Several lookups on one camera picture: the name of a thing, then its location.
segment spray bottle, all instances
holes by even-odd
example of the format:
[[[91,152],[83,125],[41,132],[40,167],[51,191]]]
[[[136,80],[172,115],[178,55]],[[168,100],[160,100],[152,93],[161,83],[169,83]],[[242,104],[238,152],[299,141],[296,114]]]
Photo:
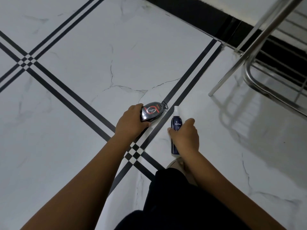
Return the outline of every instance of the spray bottle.
[[[181,128],[181,126],[182,126],[182,120],[179,117],[178,106],[174,106],[174,114],[171,121],[171,128],[174,129],[175,131],[178,131]],[[171,142],[171,144],[172,144],[172,154],[179,155],[179,152],[175,147],[175,145],[173,144],[173,141]]]

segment checkered tile pattern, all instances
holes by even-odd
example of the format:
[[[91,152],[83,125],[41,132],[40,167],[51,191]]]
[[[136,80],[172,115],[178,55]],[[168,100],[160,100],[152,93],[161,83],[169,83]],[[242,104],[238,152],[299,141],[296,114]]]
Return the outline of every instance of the checkered tile pattern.
[[[23,67],[25,70],[27,70],[32,64],[36,62],[36,59],[34,59],[32,56],[27,54],[24,58],[22,58],[18,64]]]
[[[137,159],[142,154],[143,150],[136,145],[135,143],[132,143],[130,145],[130,150],[125,154],[125,158],[130,161],[132,164],[134,164]]]

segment person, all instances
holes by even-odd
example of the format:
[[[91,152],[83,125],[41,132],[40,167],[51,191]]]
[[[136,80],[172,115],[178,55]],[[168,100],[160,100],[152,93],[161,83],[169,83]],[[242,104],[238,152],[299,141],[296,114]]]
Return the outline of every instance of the person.
[[[140,121],[142,106],[133,105],[123,114],[114,136],[22,230],[95,229],[127,148],[150,126],[149,122]],[[126,216],[116,230],[284,229],[199,152],[194,119],[186,120],[179,131],[168,131],[182,159],[156,172],[144,209]],[[187,174],[197,185],[188,182]]]

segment white marble floor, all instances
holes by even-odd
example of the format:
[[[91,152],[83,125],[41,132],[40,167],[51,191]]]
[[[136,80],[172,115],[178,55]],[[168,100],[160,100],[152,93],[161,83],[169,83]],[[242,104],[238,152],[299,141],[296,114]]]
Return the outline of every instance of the white marble floor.
[[[201,153],[235,186],[287,229],[307,228],[307,122],[250,89],[241,69],[209,97],[231,49],[144,0],[2,1],[0,230],[20,229],[130,105],[152,101],[170,109],[126,153],[97,229],[142,209],[155,172],[173,160],[173,105],[196,119]]]

